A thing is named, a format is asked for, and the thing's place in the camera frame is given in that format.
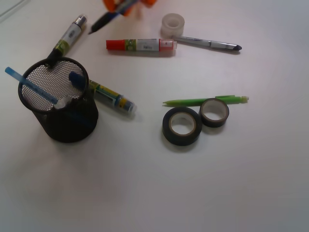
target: pen holder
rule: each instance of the pen holder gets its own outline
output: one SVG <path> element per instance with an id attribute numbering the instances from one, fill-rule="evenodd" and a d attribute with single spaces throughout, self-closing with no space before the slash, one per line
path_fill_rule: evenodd
<path id="1" fill-rule="evenodd" d="M 98 120 L 98 109 L 88 89 L 88 74 L 80 63 L 70 58 L 58 58 L 51 69 L 46 65 L 48 62 L 44 59 L 34 64 L 23 77 L 58 100 L 70 96 L 70 103 L 56 109 L 54 104 L 22 83 L 18 86 L 19 98 L 51 138 L 63 143 L 80 141 L 91 134 Z M 71 72 L 84 78 L 84 88 L 72 85 L 69 80 Z"/>

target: blue plastic stick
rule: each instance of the blue plastic stick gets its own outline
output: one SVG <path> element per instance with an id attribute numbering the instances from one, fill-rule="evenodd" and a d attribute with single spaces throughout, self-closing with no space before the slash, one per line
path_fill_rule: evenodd
<path id="1" fill-rule="evenodd" d="M 7 74 L 9 74 L 10 76 L 14 77 L 20 83 L 22 83 L 25 86 L 27 86 L 30 89 L 32 89 L 34 92 L 39 94 L 41 97 L 43 97 L 46 100 L 50 101 L 52 104 L 54 104 L 54 105 L 57 104 L 57 102 L 58 102 L 57 98 L 53 97 L 52 95 L 50 95 L 49 93 L 47 93 L 46 91 L 44 91 L 43 89 L 38 87 L 37 85 L 33 84 L 31 81 L 29 81 L 28 79 L 24 78 L 22 75 L 20 75 L 19 73 L 17 73 L 16 71 L 11 69 L 10 67 L 7 67 L 5 69 L 5 72 Z"/>

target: red cap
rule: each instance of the red cap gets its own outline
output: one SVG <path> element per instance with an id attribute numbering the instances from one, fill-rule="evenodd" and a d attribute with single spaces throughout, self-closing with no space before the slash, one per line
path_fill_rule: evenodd
<path id="1" fill-rule="evenodd" d="M 126 50 L 125 40 L 107 40 L 106 49 L 108 50 Z"/>

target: brown tape roll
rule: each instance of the brown tape roll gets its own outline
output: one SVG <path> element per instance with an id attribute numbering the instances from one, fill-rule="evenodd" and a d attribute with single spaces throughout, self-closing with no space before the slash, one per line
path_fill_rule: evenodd
<path id="1" fill-rule="evenodd" d="M 214 120 L 210 119 L 206 116 L 206 113 L 216 113 L 220 116 L 220 119 Z M 217 98 L 209 98 L 203 102 L 199 109 L 199 115 L 202 119 L 202 122 L 207 127 L 217 128 L 221 127 L 225 124 L 228 116 L 229 116 L 229 109 L 227 104 Z"/>

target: tape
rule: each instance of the tape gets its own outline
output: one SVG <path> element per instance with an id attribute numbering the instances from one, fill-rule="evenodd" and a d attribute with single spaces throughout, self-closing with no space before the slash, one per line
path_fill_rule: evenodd
<path id="1" fill-rule="evenodd" d="M 180 14 L 170 13 L 162 19 L 162 34 L 168 37 L 183 34 L 184 18 Z"/>
<path id="2" fill-rule="evenodd" d="M 179 134 L 173 130 L 172 123 L 179 118 L 185 118 L 193 122 L 194 127 L 189 133 Z M 187 146 L 198 139 L 202 131 L 202 125 L 200 116 L 194 110 L 187 107 L 176 107 L 169 110 L 163 118 L 163 134 L 171 144 Z"/>
<path id="3" fill-rule="evenodd" d="M 208 113 L 216 114 L 219 119 L 210 119 L 206 116 Z M 202 122 L 207 127 L 217 128 L 221 127 L 225 124 L 228 116 L 229 116 L 229 109 L 227 104 L 217 98 L 209 98 L 203 102 L 201 108 L 199 110 L 199 115 L 202 119 Z"/>

